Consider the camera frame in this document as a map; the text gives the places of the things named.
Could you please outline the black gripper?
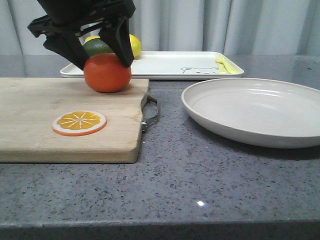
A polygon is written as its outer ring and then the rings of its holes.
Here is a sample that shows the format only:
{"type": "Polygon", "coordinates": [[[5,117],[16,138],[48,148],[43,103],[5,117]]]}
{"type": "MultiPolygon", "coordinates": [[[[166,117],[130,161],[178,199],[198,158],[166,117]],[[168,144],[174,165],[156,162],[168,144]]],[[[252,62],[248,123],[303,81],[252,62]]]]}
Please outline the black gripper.
{"type": "Polygon", "coordinates": [[[83,70],[89,55],[78,37],[101,28],[101,40],[123,66],[132,65],[129,18],[136,10],[132,0],[39,0],[38,3],[46,15],[34,19],[27,28],[36,38],[47,35],[43,44],[47,50],[83,70]]]}

